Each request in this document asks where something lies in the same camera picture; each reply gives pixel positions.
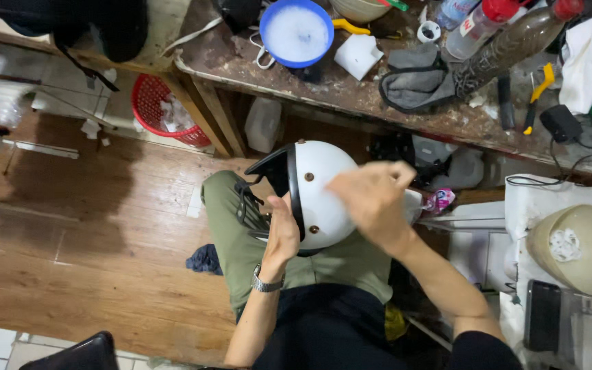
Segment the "bottle label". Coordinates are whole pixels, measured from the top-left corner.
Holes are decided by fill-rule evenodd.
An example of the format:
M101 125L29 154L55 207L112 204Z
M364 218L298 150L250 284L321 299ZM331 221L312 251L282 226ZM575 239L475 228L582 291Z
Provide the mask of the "bottle label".
M471 31L475 26L474 20L472 19L472 15L473 15L473 13L470 14L467 18L465 18L465 20L462 21L460 26L458 26L458 27L460 27L459 30L460 30L460 35L462 37L465 37L465 35L467 35L467 33L469 31Z
M454 21L460 22L478 2L478 0L447 0L441 5L442 12Z

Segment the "white helmet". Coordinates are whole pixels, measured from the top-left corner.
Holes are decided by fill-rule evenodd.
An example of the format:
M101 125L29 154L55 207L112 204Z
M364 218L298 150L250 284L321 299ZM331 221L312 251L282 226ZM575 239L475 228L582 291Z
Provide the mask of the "white helmet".
M277 196L290 192L292 214L300 230L300 250L307 251L329 247L355 230L341 200L324 187L338 173L356 168L358 165L339 147L301 139L274 151L245 173L258 174L255 183L265 176Z

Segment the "wooden floor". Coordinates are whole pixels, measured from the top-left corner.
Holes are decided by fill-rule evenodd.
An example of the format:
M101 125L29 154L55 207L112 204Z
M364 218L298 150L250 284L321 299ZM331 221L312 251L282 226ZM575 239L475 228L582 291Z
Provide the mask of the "wooden floor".
M234 316L222 276L185 268L211 242L205 210L188 205L210 174L255 160L116 136L101 147L81 123L34 113L11 138L77 149L76 160L0 150L0 201L79 219L0 207L0 327L71 341L108 330L118 349L220 363Z

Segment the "small cup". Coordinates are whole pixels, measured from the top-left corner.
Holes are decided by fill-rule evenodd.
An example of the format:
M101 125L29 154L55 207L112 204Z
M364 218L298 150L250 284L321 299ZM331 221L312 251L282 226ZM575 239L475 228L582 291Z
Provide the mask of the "small cup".
M440 26L433 21L426 21L422 23L419 29L417 29L417 38L421 42L432 42L440 38L441 35Z

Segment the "wristwatch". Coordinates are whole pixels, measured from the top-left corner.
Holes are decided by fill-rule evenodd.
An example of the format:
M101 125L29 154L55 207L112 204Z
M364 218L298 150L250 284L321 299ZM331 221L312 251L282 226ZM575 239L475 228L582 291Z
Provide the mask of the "wristwatch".
M282 274L282 279L279 282L272 282L270 284L267 284L266 282L261 281L259 279L259 272L261 270L262 264L258 263L257 266L255 266L255 271L252 273L251 286L253 289L257 289L262 293L268 293L282 288L282 286L285 284L285 274Z

